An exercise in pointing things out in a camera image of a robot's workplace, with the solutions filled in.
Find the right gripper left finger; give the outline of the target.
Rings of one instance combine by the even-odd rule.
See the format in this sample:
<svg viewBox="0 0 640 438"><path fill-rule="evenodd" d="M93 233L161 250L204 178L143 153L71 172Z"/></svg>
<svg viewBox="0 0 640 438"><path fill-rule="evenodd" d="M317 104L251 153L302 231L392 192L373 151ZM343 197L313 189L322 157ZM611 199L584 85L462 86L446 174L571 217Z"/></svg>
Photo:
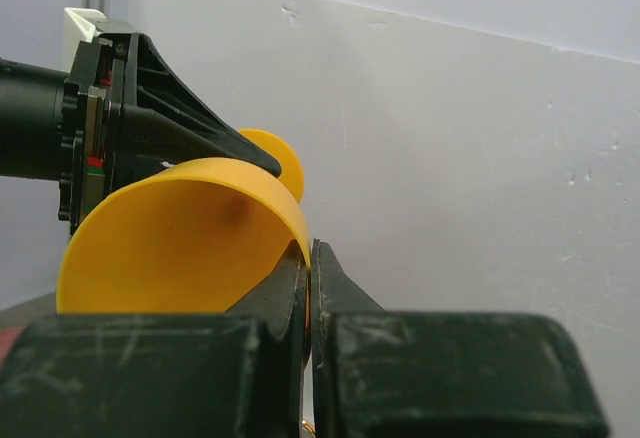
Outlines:
<svg viewBox="0 0 640 438"><path fill-rule="evenodd" d="M307 291L291 243L223 313L39 318L1 367L1 433L299 437Z"/></svg>

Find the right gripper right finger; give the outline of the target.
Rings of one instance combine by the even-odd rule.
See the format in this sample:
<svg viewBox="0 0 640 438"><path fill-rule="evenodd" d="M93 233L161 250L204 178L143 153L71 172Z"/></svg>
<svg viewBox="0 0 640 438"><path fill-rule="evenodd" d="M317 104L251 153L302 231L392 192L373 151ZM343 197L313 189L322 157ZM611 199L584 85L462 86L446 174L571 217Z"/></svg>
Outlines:
<svg viewBox="0 0 640 438"><path fill-rule="evenodd" d="M383 309L315 241L310 336L320 437L606 437L568 331L538 314Z"/></svg>

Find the red printed t-shirt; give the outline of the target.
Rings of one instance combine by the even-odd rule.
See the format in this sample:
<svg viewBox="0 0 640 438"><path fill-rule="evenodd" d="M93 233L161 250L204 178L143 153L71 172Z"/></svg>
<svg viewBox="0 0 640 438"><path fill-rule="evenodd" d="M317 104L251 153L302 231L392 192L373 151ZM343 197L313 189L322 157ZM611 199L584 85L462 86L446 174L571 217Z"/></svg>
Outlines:
<svg viewBox="0 0 640 438"><path fill-rule="evenodd" d="M0 331L0 361L5 359L14 342L21 335L23 330L23 327L15 327Z"/></svg>

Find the orange goblet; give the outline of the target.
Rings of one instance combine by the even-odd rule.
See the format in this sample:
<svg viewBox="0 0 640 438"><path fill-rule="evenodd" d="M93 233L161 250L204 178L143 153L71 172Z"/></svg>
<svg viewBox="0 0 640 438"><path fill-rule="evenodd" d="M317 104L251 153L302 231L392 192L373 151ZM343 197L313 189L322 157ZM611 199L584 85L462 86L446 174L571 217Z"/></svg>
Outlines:
<svg viewBox="0 0 640 438"><path fill-rule="evenodd" d="M70 240L58 311L224 312L273 272L287 249L308 270L301 162L272 133L247 129L244 136L275 156L280 176L238 159L202 158L110 194Z"/></svg>

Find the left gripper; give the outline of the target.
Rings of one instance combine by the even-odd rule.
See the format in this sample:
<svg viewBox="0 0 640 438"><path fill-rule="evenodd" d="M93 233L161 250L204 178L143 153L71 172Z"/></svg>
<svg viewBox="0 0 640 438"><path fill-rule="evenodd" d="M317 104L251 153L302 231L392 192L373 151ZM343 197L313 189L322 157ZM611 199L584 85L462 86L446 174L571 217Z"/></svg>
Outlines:
<svg viewBox="0 0 640 438"><path fill-rule="evenodd" d="M197 99L144 34L81 42L68 72L1 62L1 173L56 182L71 232L117 189L205 157L281 175L278 160Z"/></svg>

